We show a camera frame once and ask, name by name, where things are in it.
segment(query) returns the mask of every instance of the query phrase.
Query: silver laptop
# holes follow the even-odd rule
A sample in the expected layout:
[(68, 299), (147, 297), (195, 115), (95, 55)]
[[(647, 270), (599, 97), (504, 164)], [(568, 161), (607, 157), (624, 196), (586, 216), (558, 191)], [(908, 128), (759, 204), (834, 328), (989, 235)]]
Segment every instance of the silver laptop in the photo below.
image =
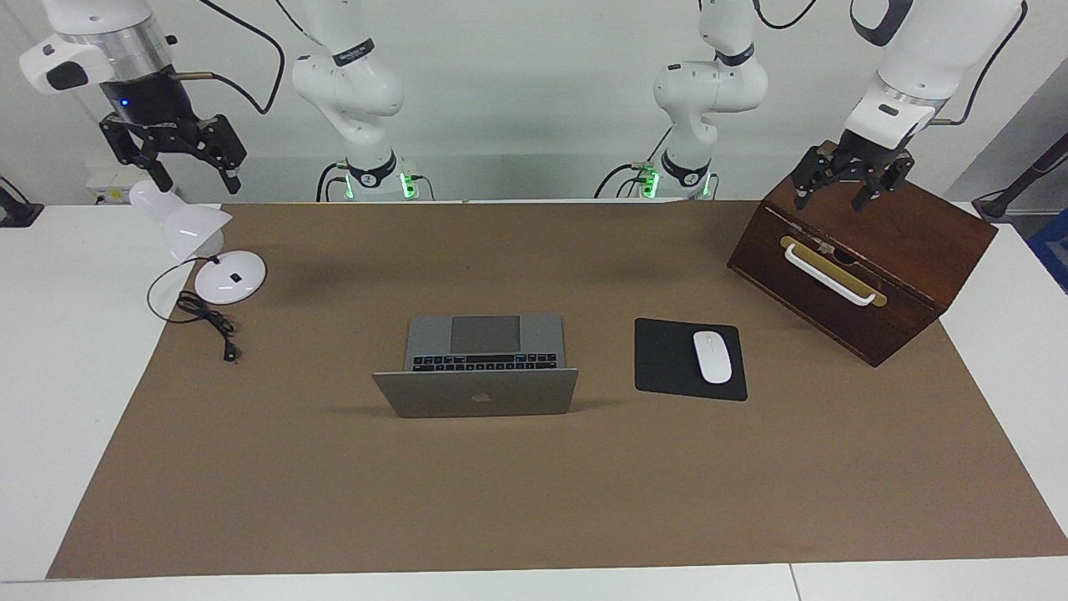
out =
[(408, 327), (405, 371), (374, 375), (400, 417), (567, 413), (579, 378), (556, 315), (421, 316)]

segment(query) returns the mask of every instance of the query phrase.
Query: table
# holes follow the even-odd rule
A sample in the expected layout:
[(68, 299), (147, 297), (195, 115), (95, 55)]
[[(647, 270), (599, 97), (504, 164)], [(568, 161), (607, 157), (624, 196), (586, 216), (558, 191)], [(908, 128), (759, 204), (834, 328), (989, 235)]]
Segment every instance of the table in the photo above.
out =
[[(130, 207), (52, 207), (38, 225), (0, 236), (0, 312), (9, 379), (0, 401), (0, 580), (44, 575), (162, 330), (143, 288), (169, 266), (158, 230)], [(162, 290), (174, 295), (177, 283)], [(1054, 516), (1068, 524), (1059, 459), (1068, 408), (1054, 362), (1068, 342), (1066, 298), (1019, 236), (1004, 227), (943, 323)], [(991, 319), (991, 316), (1010, 316)], [(745, 566), (473, 574), (168, 579), (6, 584), (5, 598), (1056, 599), (1068, 559)]]

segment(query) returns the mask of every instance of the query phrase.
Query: black mouse pad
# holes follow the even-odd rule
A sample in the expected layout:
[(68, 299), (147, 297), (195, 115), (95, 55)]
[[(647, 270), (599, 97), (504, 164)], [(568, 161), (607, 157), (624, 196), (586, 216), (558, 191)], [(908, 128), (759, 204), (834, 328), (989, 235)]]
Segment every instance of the black mouse pad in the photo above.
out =
[[(726, 384), (709, 384), (701, 377), (693, 335), (718, 332), (731, 354), (731, 380)], [(645, 393), (663, 393), (703, 399), (744, 401), (745, 368), (741, 357), (738, 329), (731, 326), (666, 322), (639, 319), (634, 321), (634, 388)]]

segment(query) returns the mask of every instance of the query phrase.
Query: white robotic arm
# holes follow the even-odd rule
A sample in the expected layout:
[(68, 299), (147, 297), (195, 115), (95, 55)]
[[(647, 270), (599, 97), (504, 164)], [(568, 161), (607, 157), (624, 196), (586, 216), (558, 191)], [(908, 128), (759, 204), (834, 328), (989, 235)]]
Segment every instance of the white robotic arm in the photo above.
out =
[[(231, 193), (247, 152), (225, 116), (201, 120), (171, 64), (169, 45), (145, 0), (42, 0), (54, 34), (19, 58), (27, 80), (52, 94), (99, 84), (114, 112), (100, 130), (115, 158), (146, 170), (162, 190), (174, 181), (160, 153), (214, 167)], [(139, 146), (135, 139), (141, 141)]]
[(899, 186), (914, 163), (905, 146), (936, 122), (1014, 17), (1022, 21), (1025, 14), (1020, 0), (890, 0), (875, 27), (853, 16), (857, 31), (884, 46), (885, 58), (846, 120), (838, 147), (813, 146), (791, 174), (797, 206), (835, 181), (865, 183), (853, 200), (857, 210)]
[(359, 0), (304, 0), (309, 37), (327, 54), (300, 57), (297, 93), (318, 108), (344, 139), (349, 188), (357, 200), (417, 195), (403, 158), (391, 146), (383, 117), (404, 105), (397, 76), (375, 53)]
[(655, 84), (657, 104), (672, 121), (656, 165), (659, 196), (700, 194), (718, 139), (710, 114), (752, 110), (768, 92), (768, 75), (753, 56), (753, 0), (702, 0), (701, 6), (701, 36), (716, 60), (669, 65)]

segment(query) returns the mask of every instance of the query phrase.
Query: wooden box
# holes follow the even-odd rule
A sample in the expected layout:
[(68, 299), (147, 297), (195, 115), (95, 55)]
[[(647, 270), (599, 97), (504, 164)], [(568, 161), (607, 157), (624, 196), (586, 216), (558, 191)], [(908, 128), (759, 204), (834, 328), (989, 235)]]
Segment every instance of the wooden box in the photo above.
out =
[(728, 266), (878, 366), (949, 309), (996, 228), (912, 184), (857, 212), (861, 184), (794, 205), (787, 177)]

